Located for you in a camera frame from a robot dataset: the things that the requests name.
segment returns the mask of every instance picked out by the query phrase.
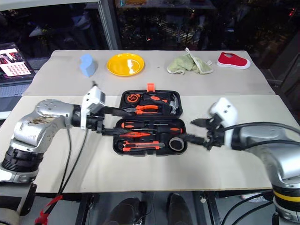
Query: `green cloth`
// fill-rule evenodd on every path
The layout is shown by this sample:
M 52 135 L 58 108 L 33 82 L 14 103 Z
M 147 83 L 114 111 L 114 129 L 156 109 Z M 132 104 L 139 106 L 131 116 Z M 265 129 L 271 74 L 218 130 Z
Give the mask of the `green cloth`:
M 185 71 L 194 71 L 195 73 L 207 74 L 211 73 L 213 69 L 208 63 L 203 62 L 200 58 L 193 57 L 189 52 L 188 48 L 186 48 L 188 54 L 177 57 L 173 60 L 173 62 L 167 67 L 167 70 L 170 74 L 180 73 L 184 75 Z

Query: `laptop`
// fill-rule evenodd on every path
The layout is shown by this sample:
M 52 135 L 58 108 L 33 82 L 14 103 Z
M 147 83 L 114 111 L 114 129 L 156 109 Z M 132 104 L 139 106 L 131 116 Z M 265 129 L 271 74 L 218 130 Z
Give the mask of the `laptop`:
M 0 120 L 8 117 L 34 75 L 15 43 L 0 44 Z

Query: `tabletop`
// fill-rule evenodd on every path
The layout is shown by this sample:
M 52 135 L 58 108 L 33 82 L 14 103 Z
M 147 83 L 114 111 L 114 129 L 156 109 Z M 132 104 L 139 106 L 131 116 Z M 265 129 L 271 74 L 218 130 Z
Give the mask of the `tabletop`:
M 181 96 L 187 132 L 205 136 L 206 130 L 190 124 L 196 118 L 208 118 L 209 107 L 221 96 Z M 238 123 L 254 121 L 281 122 L 299 127 L 276 95 L 225 96 L 239 112 Z M 22 97 L 0 128 L 0 160 L 9 147 L 16 122 L 33 111 L 36 103 L 55 98 L 72 104 L 81 104 L 79 96 Z M 118 106 L 120 97 L 107 97 L 107 106 Z M 111 128 L 120 117 L 107 115 L 105 127 Z M 71 129 L 74 163 L 81 146 L 84 131 Z M 60 130 L 53 139 L 39 167 L 35 183 L 37 192 L 57 192 L 68 156 L 66 130 Z M 162 191 L 162 190 L 232 190 L 271 188 L 262 162 L 245 151 L 230 150 L 225 146 L 207 151 L 188 144 L 182 155 L 121 156 L 113 151 L 113 137 L 89 133 L 87 144 L 65 192 Z
M 185 51 L 98 51 L 56 50 L 41 67 L 23 96 L 83 96 L 96 81 L 107 96 L 120 96 L 126 90 L 144 90 L 147 83 L 155 83 L 157 90 L 175 90 L 181 96 L 196 95 L 249 95 L 271 94 L 274 91 L 246 51 L 227 51 L 251 61 L 245 70 L 219 67 L 216 62 L 222 51 L 192 51 L 195 57 L 213 62 L 214 72 L 200 75 L 186 72 L 170 74 L 167 66 Z M 80 57 L 90 54 L 97 63 L 97 70 L 90 78 L 80 71 Z M 106 69 L 107 61 L 119 53 L 134 53 L 145 61 L 139 74 L 119 77 Z

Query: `pliers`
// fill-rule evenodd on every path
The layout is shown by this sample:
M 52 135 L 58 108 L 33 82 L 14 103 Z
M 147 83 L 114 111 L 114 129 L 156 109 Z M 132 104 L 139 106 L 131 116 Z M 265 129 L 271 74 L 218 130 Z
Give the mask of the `pliers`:
M 158 113 L 158 111 L 155 112 L 145 112 L 145 109 L 158 109 L 157 105 L 138 105 L 135 108 L 127 108 L 124 109 L 124 111 L 128 113 L 133 113 L 135 112 L 136 115 L 142 115 L 142 114 L 150 114 L 150 113 Z

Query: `white shoe sole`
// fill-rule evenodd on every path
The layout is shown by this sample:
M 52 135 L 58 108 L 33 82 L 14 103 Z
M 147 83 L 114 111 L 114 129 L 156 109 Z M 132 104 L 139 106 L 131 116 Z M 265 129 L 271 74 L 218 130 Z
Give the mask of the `white shoe sole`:
M 244 66 L 236 66 L 236 65 L 233 65 L 233 64 L 220 63 L 219 61 L 217 61 L 217 65 L 219 67 L 230 67 L 230 68 L 234 68 L 234 69 L 248 69 L 251 65 L 251 62 L 249 60 L 247 60 L 247 63 Z

